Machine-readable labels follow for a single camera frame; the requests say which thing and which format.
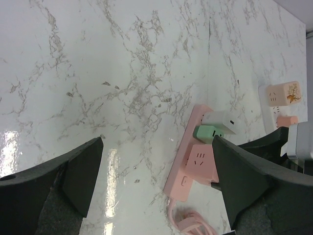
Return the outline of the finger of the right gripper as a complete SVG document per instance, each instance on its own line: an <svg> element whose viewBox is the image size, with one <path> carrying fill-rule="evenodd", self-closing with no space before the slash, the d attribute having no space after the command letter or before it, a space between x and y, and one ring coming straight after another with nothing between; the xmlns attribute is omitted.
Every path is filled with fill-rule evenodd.
<svg viewBox="0 0 313 235"><path fill-rule="evenodd" d="M214 188L214 189L216 189L218 191L222 191L220 183L212 182L210 185L211 185L212 188Z"/></svg>
<svg viewBox="0 0 313 235"><path fill-rule="evenodd" d="M283 164L287 159L287 154L281 156L281 148L288 141L289 128L279 127L272 133L239 145L245 151L266 159L275 164Z"/></svg>

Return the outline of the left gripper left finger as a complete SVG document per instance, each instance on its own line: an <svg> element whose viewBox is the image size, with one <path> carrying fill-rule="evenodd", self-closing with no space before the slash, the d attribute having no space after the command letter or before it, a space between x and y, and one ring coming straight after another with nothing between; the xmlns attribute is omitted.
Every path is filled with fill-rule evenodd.
<svg viewBox="0 0 313 235"><path fill-rule="evenodd" d="M77 235L87 217L103 152L100 137L0 179L2 235Z"/></svg>

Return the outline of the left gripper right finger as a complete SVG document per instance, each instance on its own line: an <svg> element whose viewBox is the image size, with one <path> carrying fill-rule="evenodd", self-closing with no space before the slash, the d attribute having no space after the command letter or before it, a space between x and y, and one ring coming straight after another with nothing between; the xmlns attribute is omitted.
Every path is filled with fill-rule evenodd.
<svg viewBox="0 0 313 235"><path fill-rule="evenodd" d="M227 217L237 235L311 235L313 178L213 139Z"/></svg>

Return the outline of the pink cube socket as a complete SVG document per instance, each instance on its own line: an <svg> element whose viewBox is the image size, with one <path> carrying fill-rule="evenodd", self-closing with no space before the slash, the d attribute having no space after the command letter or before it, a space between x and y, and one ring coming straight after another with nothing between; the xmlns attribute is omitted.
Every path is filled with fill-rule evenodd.
<svg viewBox="0 0 313 235"><path fill-rule="evenodd" d="M194 144L187 159L185 173L202 185L219 183L211 144Z"/></svg>

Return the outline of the small salmon charger plug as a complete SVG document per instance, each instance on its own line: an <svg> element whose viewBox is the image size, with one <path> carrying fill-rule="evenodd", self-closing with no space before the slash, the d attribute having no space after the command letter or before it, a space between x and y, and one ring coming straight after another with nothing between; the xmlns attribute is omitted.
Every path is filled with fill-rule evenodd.
<svg viewBox="0 0 313 235"><path fill-rule="evenodd" d="M297 116L279 116L276 121L277 121L277 128L290 127L291 125L298 123L298 117Z"/></svg>

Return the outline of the white triangular power strip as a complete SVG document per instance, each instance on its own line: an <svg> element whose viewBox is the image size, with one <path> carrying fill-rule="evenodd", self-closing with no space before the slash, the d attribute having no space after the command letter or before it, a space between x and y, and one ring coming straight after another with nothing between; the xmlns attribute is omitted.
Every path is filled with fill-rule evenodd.
<svg viewBox="0 0 313 235"><path fill-rule="evenodd" d="M270 84L262 85L258 88L263 123L266 134L277 129L277 117L279 112L279 93Z"/></svg>

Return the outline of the pink power strip with cord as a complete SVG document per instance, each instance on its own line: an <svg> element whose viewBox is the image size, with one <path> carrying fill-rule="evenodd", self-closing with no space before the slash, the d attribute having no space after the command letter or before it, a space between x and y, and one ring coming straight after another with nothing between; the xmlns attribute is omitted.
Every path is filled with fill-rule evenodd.
<svg viewBox="0 0 313 235"><path fill-rule="evenodd" d="M204 144L193 137L194 130L201 124L203 116L211 111L206 105L194 106L163 190L169 197L168 219L185 235L217 234L196 211L186 211L178 215L179 220L173 215L176 202L187 201L194 181L207 186L219 181L212 145Z"/></svg>

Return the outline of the white charger adapter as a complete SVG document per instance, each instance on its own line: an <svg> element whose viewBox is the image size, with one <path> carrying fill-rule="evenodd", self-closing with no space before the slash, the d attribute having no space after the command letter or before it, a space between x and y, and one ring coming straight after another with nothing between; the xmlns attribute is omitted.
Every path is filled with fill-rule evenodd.
<svg viewBox="0 0 313 235"><path fill-rule="evenodd" d="M241 129L241 121L230 111L211 111L203 115L202 125L211 125L225 134L236 135Z"/></svg>

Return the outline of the green cube plug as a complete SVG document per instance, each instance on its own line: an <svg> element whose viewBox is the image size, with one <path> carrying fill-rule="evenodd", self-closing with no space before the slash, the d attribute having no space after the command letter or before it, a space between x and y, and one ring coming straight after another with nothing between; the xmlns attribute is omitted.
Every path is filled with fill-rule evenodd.
<svg viewBox="0 0 313 235"><path fill-rule="evenodd" d="M215 136L224 137L224 132L212 125L196 126L193 137L205 144L212 144Z"/></svg>

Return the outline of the beige deer cube socket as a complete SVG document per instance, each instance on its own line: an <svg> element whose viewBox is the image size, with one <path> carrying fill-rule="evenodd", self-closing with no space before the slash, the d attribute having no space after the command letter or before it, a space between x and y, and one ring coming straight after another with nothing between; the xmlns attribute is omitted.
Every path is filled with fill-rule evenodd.
<svg viewBox="0 0 313 235"><path fill-rule="evenodd" d="M302 100L298 81L269 85L266 87L266 94L270 107L289 106Z"/></svg>

